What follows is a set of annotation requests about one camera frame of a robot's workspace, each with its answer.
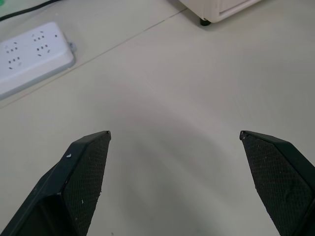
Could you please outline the white power strip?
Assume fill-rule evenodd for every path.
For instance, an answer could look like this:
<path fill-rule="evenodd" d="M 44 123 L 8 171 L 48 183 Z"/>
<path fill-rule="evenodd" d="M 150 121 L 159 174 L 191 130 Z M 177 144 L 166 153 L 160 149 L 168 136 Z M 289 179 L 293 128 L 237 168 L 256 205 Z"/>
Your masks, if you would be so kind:
<path fill-rule="evenodd" d="M 0 100 L 75 64 L 71 44 L 55 22 L 0 43 Z"/>

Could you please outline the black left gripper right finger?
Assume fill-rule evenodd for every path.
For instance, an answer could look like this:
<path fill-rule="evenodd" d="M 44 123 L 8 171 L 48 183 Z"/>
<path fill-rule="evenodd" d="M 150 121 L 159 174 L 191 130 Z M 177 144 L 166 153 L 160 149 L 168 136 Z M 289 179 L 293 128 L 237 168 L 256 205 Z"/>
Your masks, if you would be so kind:
<path fill-rule="evenodd" d="M 315 166 L 288 141 L 252 131 L 239 138 L 280 236 L 315 236 Z"/>

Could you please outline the white appliance with black foot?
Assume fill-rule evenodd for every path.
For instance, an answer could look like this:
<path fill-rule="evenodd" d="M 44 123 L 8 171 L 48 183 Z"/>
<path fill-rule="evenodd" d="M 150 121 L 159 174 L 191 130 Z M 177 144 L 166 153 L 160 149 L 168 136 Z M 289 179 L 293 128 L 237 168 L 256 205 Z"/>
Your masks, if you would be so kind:
<path fill-rule="evenodd" d="M 199 17 L 200 25 L 220 22 L 262 0 L 179 0 Z"/>

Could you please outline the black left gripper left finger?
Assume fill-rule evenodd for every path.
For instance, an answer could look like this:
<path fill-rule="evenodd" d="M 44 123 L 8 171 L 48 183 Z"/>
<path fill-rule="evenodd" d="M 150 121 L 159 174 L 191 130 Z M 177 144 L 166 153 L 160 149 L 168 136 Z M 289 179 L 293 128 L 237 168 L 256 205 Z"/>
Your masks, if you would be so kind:
<path fill-rule="evenodd" d="M 73 142 L 39 179 L 0 236 L 87 236 L 110 141 L 110 131 L 101 131 Z"/>

